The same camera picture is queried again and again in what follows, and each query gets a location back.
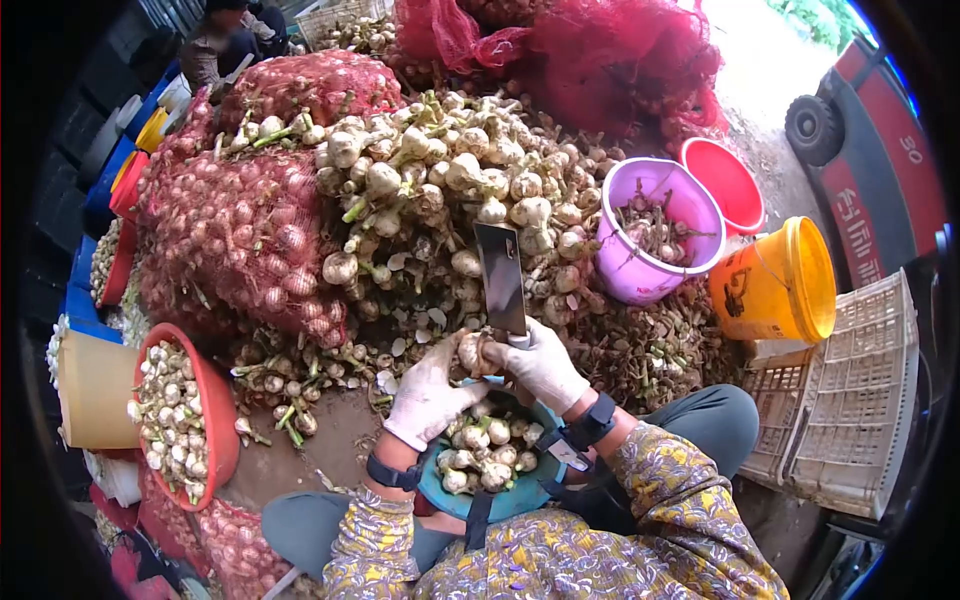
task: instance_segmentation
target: cleaver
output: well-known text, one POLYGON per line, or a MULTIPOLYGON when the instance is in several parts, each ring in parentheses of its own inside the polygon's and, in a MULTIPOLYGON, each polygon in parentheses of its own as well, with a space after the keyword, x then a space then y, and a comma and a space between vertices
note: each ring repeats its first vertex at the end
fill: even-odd
POLYGON ((523 310, 523 276, 520 274, 520 245, 516 231, 495 225, 474 223, 483 269, 483 288, 487 297, 487 323, 503 329, 511 346, 529 346, 526 316, 523 310))

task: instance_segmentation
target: red and black vehicle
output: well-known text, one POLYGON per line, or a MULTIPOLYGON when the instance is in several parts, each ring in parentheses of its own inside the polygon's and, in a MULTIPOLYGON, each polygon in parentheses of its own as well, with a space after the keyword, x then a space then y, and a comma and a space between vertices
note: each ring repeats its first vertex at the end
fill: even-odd
POLYGON ((785 129, 833 213, 853 288, 936 252, 936 234, 948 219, 944 191, 907 90, 882 46, 855 37, 816 95, 793 101, 785 129))

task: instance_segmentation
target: seated worker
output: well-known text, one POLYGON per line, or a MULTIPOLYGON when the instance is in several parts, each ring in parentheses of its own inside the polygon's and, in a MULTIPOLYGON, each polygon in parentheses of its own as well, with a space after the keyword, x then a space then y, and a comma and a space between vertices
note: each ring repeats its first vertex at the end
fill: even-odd
POLYGON ((403 374, 358 494, 294 492, 264 508, 274 551, 322 582, 324 598, 788 598, 731 497, 729 478, 759 427, 750 396, 714 385, 638 420, 590 387, 552 329, 529 317, 527 328, 529 349, 491 342, 484 357, 567 424, 613 406, 592 448, 611 470, 608 491, 625 498, 628 526, 599 522, 604 504, 473 521, 472 530, 443 513, 413 516, 412 486, 385 471, 416 464, 490 389, 450 387, 463 329, 403 374))
POLYGON ((204 20, 180 49, 180 69, 190 89, 216 87, 247 54, 253 62, 278 57, 286 50, 287 26, 277 7, 252 7, 246 0, 206 0, 204 20))

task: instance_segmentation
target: white work glove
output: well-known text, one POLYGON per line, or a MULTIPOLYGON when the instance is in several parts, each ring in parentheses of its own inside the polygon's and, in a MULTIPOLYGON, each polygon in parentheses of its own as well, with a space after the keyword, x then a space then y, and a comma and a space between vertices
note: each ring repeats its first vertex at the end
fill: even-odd
POLYGON ((461 329, 434 346, 400 379, 394 407, 383 426, 418 452, 490 390, 486 382, 450 387, 450 361, 467 333, 468 329, 461 329))
POLYGON ((521 350, 489 341, 484 358, 511 372, 522 385, 558 417, 577 403, 590 387, 570 362, 564 343, 553 329, 527 317, 530 348, 521 350))

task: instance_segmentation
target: purple bucket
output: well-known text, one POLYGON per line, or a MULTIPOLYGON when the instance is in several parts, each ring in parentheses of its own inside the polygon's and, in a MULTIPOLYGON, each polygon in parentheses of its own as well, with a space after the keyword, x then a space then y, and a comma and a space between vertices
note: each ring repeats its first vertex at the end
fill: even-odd
POLYGON ((720 207, 706 188, 673 160, 629 158, 619 162, 604 179, 602 210, 597 240, 603 246, 597 254, 597 268, 607 291, 628 304, 649 304, 663 298, 684 279, 709 271, 723 254, 727 231, 720 207), (616 222, 614 211, 634 196, 637 179, 643 193, 653 200, 662 201, 667 190, 673 190, 666 209, 668 218, 716 233, 691 236, 683 242, 686 254, 693 255, 690 267, 668 265, 640 250, 616 222))

